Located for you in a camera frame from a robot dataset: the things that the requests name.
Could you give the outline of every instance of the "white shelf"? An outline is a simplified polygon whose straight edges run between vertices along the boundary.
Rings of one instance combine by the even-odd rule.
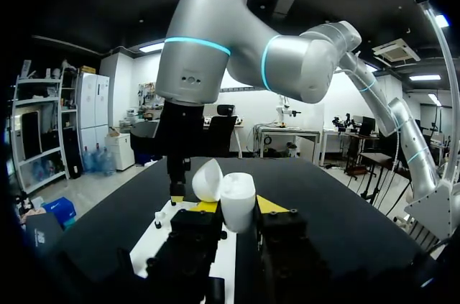
[[[60,79],[19,79],[17,83],[60,83]]]
[[[38,182],[37,184],[31,185],[28,188],[25,188],[25,192],[27,194],[30,194],[32,191],[36,191],[36,189],[42,187],[45,184],[48,184],[49,182],[55,180],[56,178],[59,178],[61,176],[65,175],[65,171],[59,172],[51,177],[48,177],[46,180],[43,180],[42,182]]]
[[[19,162],[19,166],[22,166],[22,165],[27,164],[29,162],[33,162],[33,161],[35,161],[37,159],[40,159],[41,157],[46,157],[47,155],[51,155],[52,153],[59,152],[59,151],[60,151],[60,147],[49,149],[48,151],[40,153],[39,155],[36,155],[35,157],[29,158],[29,159],[26,159],[26,160],[22,160],[21,162]]]
[[[47,103],[48,101],[59,101],[59,98],[58,97],[47,97],[47,98],[24,99],[22,101],[15,101],[13,104],[16,106],[21,106],[21,105],[27,105],[27,104]]]

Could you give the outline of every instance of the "black tabletop surface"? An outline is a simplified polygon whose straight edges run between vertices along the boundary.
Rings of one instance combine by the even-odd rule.
[[[191,178],[207,158],[193,158],[187,173],[186,200],[196,200]],[[377,209],[345,185],[305,160],[220,158],[225,174],[250,173],[257,193],[286,208],[296,208],[308,222],[308,236],[334,277],[364,269],[372,276],[405,266],[420,249]],[[147,168],[82,216],[57,243],[48,262],[65,251],[85,275],[101,280],[117,267],[116,248],[131,250],[169,199],[166,161]],[[236,256],[236,302],[250,277],[254,240],[239,235]]]

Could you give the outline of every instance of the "metal shelving unit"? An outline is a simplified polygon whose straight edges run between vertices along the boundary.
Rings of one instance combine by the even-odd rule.
[[[61,75],[60,79],[19,79],[19,76],[16,79],[16,85],[14,87],[13,104],[12,104],[12,108],[11,108],[11,147],[13,149],[13,162],[14,162],[14,166],[16,168],[16,172],[18,174],[19,184],[20,184],[22,190],[27,194],[32,193],[36,189],[41,188],[43,185],[46,185],[46,184],[52,182],[53,180],[58,179],[58,178],[60,178],[62,176],[65,176],[66,179],[68,179],[69,174],[68,174],[67,163],[65,161],[65,156],[64,156],[64,151],[63,151],[63,139],[61,137],[62,133],[60,133],[60,135],[59,135],[59,147],[49,149],[49,150],[44,151],[44,152],[40,153],[39,155],[36,155],[36,156],[31,157],[29,159],[21,160],[19,158],[19,155],[18,155],[18,147],[19,147],[19,145],[17,144],[17,132],[18,132],[18,130],[16,130],[16,124],[15,124],[15,118],[16,118],[16,116],[18,114],[17,109],[23,108],[23,107],[26,107],[26,106],[40,105],[40,104],[46,104],[46,103],[56,103],[57,106],[58,106],[58,109],[57,109],[58,123],[61,120],[61,115],[60,115],[60,104],[58,103],[58,101],[60,99],[59,96],[58,97],[32,98],[32,99],[19,100],[18,99],[18,89],[20,89],[20,87],[22,87],[22,85],[26,85],[26,84],[49,83],[49,84],[57,85],[58,90],[60,92],[60,89],[61,89],[61,86],[62,86],[62,79],[63,79],[62,75]],[[52,175],[52,176],[50,176],[48,178],[45,178],[44,180],[42,180],[42,181],[40,181],[38,183],[35,183],[33,185],[30,185],[30,186],[26,187],[26,185],[24,183],[24,174],[23,174],[23,169],[22,168],[27,164],[31,164],[34,161],[40,160],[41,158],[46,157],[48,155],[51,155],[51,154],[53,154],[55,152],[60,152],[61,153],[61,157],[62,157],[62,161],[63,161],[63,165],[64,165],[64,171],[56,173],[56,174],[54,174],[54,175]]]
[[[61,73],[61,80],[64,80],[64,75],[71,75],[71,74],[68,74],[65,72],[65,70],[62,71]],[[62,84],[60,86],[60,89],[59,89],[59,97],[62,99],[65,99],[66,97],[63,96],[63,91],[70,91],[70,95],[73,94],[73,102],[75,104],[75,109],[63,109],[63,107],[61,106],[61,104],[59,104],[59,108],[58,108],[58,116],[59,116],[59,122],[57,124],[57,129],[58,129],[58,134],[59,134],[59,140],[61,140],[61,145],[63,146],[64,143],[63,143],[63,131],[65,129],[69,129],[69,128],[75,128],[75,130],[77,131],[77,138],[78,138],[78,106],[77,106],[77,103],[76,103],[76,100],[77,100],[77,87],[78,87],[78,79],[80,78],[80,73],[78,72],[74,78],[72,78],[72,81],[71,81],[71,86],[72,87],[62,87]],[[63,116],[67,114],[70,114],[70,120],[72,121],[72,125],[71,126],[63,126]],[[65,156],[65,148],[63,147],[63,151],[61,152],[61,155],[63,156],[63,161],[65,162],[65,164],[67,164],[67,157]]]

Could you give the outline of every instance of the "black chair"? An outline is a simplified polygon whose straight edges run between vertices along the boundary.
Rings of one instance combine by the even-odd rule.
[[[229,109],[229,106],[225,106],[225,109],[221,109],[220,107],[217,108],[218,114],[226,116],[214,116],[204,134],[208,157],[229,157],[230,155],[230,139],[235,127],[236,116],[231,115],[234,108]]]

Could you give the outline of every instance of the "screw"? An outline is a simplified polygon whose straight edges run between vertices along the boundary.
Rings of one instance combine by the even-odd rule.
[[[156,257],[149,257],[147,259],[147,266],[148,267],[153,267],[153,266],[155,266],[157,264],[157,262],[158,262],[158,259]]]

